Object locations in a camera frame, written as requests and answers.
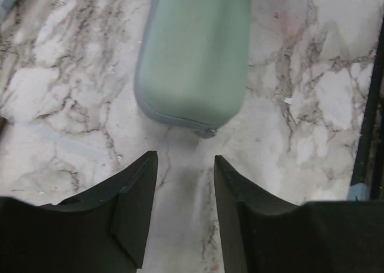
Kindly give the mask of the mint green umbrella case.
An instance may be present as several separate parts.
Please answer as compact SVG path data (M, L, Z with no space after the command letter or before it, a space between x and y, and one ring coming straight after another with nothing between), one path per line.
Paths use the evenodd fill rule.
M153 121L215 136L241 109L251 0L152 0L134 78Z

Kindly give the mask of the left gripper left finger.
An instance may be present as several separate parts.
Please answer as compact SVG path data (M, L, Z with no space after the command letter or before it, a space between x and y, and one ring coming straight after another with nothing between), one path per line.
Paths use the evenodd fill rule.
M158 155L59 204L1 198L2 272L136 272L143 266Z

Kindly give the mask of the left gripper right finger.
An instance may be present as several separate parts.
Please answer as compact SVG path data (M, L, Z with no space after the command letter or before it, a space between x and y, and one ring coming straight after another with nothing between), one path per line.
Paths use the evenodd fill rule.
M220 155L214 185L226 272L383 271L383 202L294 205Z

